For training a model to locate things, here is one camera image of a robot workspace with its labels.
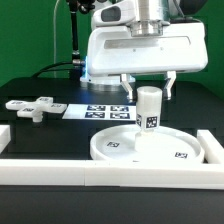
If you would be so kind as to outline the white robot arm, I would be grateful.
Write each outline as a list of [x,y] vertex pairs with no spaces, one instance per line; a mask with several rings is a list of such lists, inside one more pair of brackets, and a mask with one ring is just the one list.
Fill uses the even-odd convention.
[[137,75],[165,76],[164,97],[179,73],[208,63],[204,24],[193,19],[206,0],[97,0],[81,85],[121,88],[133,100]]

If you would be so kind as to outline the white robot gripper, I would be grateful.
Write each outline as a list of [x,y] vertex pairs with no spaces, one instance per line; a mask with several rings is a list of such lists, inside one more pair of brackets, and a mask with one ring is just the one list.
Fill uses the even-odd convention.
[[163,28],[162,36],[144,37],[132,37],[126,26],[101,27],[91,33],[88,43],[88,73],[121,74],[120,83],[129,101],[134,101],[135,95],[127,74],[166,72],[163,94],[170,100],[176,72],[200,71],[207,63],[205,28],[199,22],[171,24]]

